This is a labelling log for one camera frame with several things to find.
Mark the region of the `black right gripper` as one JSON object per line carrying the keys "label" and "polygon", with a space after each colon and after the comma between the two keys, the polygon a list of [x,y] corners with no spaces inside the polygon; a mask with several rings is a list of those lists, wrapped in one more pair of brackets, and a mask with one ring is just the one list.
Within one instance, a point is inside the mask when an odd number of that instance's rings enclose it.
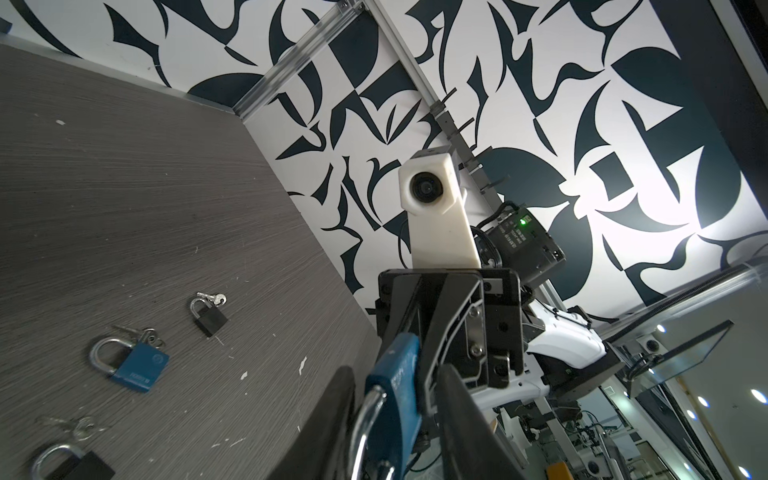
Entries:
{"label": "black right gripper", "polygon": [[522,292],[508,268],[390,269],[378,277],[380,359],[402,332],[422,343],[416,393],[437,412],[438,369],[452,365],[466,387],[506,387],[523,371]]}

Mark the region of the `black padlock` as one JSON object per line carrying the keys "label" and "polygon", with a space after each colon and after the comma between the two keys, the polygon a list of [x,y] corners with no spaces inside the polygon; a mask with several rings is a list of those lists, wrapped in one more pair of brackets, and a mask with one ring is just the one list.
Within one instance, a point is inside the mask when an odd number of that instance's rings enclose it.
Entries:
{"label": "black padlock", "polygon": [[95,452],[71,443],[47,447],[30,467],[30,478],[35,480],[111,480],[115,474],[115,470]]}

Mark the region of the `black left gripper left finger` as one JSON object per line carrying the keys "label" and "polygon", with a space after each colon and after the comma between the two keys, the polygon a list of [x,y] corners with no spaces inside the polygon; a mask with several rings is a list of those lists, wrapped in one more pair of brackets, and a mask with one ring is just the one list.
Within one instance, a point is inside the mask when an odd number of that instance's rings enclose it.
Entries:
{"label": "black left gripper left finger", "polygon": [[342,366],[268,479],[346,479],[354,408],[354,372]]}

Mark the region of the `small black padlock locked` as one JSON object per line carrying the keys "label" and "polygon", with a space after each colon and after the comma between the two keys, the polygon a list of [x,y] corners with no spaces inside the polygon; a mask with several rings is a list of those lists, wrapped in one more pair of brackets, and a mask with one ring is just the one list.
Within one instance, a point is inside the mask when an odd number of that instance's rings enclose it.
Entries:
{"label": "small black padlock locked", "polygon": [[189,310],[195,325],[207,336],[213,337],[228,322],[224,313],[209,300],[195,298],[190,301]]}

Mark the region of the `blue padlock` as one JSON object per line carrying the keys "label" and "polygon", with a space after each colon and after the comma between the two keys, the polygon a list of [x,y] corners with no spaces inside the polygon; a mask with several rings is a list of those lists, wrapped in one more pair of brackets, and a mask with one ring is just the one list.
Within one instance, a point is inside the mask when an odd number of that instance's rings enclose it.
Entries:
{"label": "blue padlock", "polygon": [[365,381],[365,396],[349,440],[345,477],[360,479],[371,465],[380,479],[401,479],[422,417],[416,396],[418,338],[400,333]]}
{"label": "blue padlock", "polygon": [[[118,367],[104,362],[100,357],[101,350],[110,344],[129,351]],[[88,358],[92,367],[106,374],[112,381],[139,393],[148,393],[152,389],[170,359],[167,354],[147,343],[136,343],[120,337],[98,340],[89,351]]]}

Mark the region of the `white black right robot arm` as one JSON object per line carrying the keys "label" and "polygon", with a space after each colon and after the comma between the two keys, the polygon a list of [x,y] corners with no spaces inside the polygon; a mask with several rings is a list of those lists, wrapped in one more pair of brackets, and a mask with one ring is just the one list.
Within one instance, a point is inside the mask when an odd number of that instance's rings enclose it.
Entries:
{"label": "white black right robot arm", "polygon": [[701,364],[732,329],[723,321],[627,362],[585,313],[533,297],[507,266],[483,266],[459,203],[416,203],[407,215],[413,265],[379,278],[384,341],[366,382],[405,422],[470,403],[489,410],[546,396],[576,400],[612,376],[635,398]]}

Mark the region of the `silver keys of blue padlock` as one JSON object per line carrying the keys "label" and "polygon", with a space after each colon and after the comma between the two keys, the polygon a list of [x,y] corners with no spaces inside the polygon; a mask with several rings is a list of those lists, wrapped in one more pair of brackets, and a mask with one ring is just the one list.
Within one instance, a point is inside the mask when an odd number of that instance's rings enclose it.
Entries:
{"label": "silver keys of blue padlock", "polygon": [[114,325],[114,328],[129,334],[138,343],[146,343],[157,349],[161,349],[165,346],[164,340],[160,337],[157,330],[152,327],[137,329],[128,326]]}

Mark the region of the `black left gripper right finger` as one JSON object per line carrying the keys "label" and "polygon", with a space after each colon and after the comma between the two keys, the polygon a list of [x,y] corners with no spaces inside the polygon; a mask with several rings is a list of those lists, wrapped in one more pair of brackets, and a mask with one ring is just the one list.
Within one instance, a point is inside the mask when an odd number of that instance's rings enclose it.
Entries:
{"label": "black left gripper right finger", "polygon": [[452,365],[438,369],[435,389],[445,479],[524,479]]}

